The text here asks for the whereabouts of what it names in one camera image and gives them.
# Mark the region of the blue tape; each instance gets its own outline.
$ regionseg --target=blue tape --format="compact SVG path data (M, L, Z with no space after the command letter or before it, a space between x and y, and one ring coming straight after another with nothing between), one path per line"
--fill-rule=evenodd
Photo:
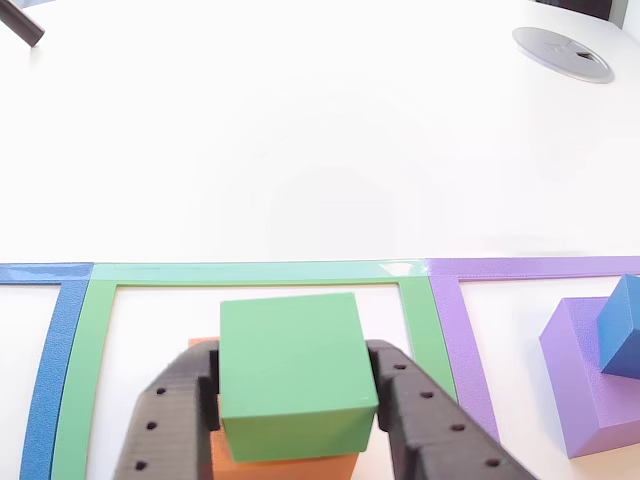
M33 389L20 480L49 480L71 347L92 263L0 264L2 285L60 285Z

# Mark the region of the purple tape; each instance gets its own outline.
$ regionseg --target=purple tape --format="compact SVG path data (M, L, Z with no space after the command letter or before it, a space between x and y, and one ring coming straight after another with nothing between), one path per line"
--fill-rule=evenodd
M607 277L640 273L640 257L431 258L425 260L460 405L499 438L460 281Z
M450 276L433 276L429 280L447 344L458 402L487 433L500 440L460 283Z
M425 264L429 275L478 281L640 273L640 257L428 258Z

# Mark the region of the green cube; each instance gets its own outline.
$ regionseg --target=green cube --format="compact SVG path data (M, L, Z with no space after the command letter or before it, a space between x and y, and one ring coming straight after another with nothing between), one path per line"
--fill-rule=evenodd
M223 302L221 417L237 462L367 448L378 396L351 293Z

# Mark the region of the green square outline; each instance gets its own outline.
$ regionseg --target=green square outline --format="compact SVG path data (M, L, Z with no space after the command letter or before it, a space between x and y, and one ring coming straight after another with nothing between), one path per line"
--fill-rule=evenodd
M273 287L395 284L414 359L457 400L423 260L95 264L65 381L51 480L84 480L102 351L118 287Z

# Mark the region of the gray circular disc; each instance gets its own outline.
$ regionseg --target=gray circular disc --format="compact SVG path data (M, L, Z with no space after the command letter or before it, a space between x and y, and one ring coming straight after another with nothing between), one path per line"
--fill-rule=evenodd
M615 78L613 70L600 55L559 33L520 27L513 31L513 39L522 53L569 77L591 83L609 83Z

